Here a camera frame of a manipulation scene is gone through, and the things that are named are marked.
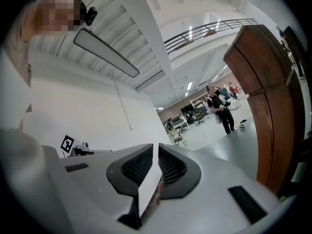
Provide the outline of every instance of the metal railing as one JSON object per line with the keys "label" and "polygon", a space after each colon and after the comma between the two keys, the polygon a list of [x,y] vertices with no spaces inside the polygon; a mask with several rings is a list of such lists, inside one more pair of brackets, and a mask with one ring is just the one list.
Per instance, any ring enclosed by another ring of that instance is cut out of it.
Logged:
{"label": "metal railing", "polygon": [[180,48],[183,48],[198,39],[214,35],[220,31],[231,30],[242,27],[243,25],[258,24],[254,19],[232,19],[208,23],[185,31],[175,37],[165,41],[167,53],[170,54]]}

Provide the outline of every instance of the black pants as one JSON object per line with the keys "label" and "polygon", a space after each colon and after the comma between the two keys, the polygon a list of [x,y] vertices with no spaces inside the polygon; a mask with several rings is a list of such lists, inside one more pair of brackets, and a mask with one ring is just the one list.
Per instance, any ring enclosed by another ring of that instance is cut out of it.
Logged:
{"label": "black pants", "polygon": [[233,132],[234,131],[234,119],[230,110],[223,111],[220,114],[220,117],[222,118],[222,124],[223,124],[225,132],[227,134],[229,134],[231,131]]}

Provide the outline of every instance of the wooden panel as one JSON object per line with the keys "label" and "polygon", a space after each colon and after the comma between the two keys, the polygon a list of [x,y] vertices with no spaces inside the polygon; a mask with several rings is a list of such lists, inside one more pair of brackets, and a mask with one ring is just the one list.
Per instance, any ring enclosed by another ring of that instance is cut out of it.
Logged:
{"label": "wooden panel", "polygon": [[290,66],[282,68],[283,64],[277,58],[278,54],[273,51],[276,49],[275,45],[259,26],[243,26],[234,40],[234,45],[249,62],[262,87],[285,82],[290,73]]}
{"label": "wooden panel", "polygon": [[244,93],[250,94],[262,88],[252,67],[234,45],[225,53],[223,60],[239,81]]}
{"label": "wooden panel", "polygon": [[266,185],[269,179],[273,159],[273,126],[271,112],[265,94],[251,96],[248,99],[253,113],[258,140],[257,180]]}
{"label": "wooden panel", "polygon": [[304,135],[299,80],[278,40],[263,25],[243,26],[224,61],[250,94],[259,150],[257,180],[281,195]]}
{"label": "wooden panel", "polygon": [[291,94],[286,85],[266,91],[274,130],[274,153],[268,187],[278,193],[293,157],[294,113]]}

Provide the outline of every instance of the fluorescent light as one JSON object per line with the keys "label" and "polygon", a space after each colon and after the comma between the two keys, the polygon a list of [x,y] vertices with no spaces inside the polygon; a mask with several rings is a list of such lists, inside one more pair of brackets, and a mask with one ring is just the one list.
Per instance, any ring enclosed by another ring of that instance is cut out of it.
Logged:
{"label": "fluorescent light", "polygon": [[192,40],[192,26],[190,26],[190,40]]}
{"label": "fluorescent light", "polygon": [[213,79],[213,81],[218,77],[219,75],[216,75],[216,77]]}
{"label": "fluorescent light", "polygon": [[100,57],[132,78],[140,73],[125,57],[86,28],[80,29],[74,44]]}
{"label": "fluorescent light", "polygon": [[192,83],[193,83],[192,81],[189,83],[189,85],[187,86],[187,90],[189,90],[191,88]]}
{"label": "fluorescent light", "polygon": [[220,22],[220,19],[218,19],[218,23],[216,24],[216,29],[218,29],[219,27],[219,22]]}

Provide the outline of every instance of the person in red shirt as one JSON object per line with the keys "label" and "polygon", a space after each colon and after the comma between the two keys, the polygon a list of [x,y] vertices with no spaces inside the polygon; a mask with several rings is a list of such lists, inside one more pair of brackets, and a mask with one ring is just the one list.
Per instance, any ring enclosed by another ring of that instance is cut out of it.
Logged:
{"label": "person in red shirt", "polygon": [[239,93],[238,89],[235,88],[235,87],[233,87],[231,82],[229,82],[229,88],[230,88],[230,91],[231,91],[231,93],[232,93],[232,97],[233,97],[234,99],[237,99],[236,93]]}

